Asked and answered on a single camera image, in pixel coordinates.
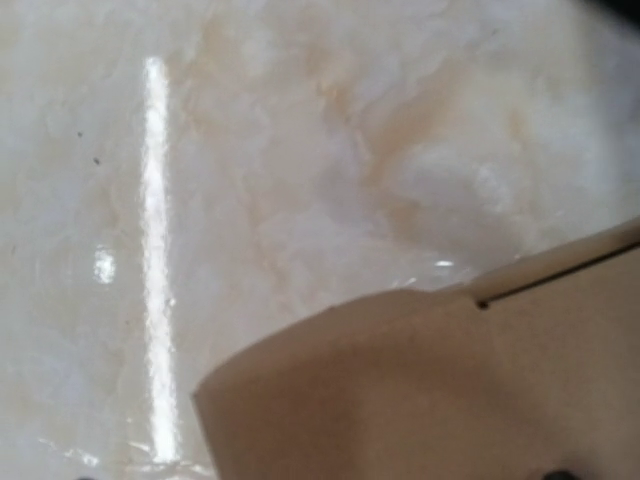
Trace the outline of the brown cardboard box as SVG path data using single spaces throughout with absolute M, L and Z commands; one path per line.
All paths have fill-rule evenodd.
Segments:
M 329 308 L 194 403 L 223 479 L 635 479 L 639 223 Z

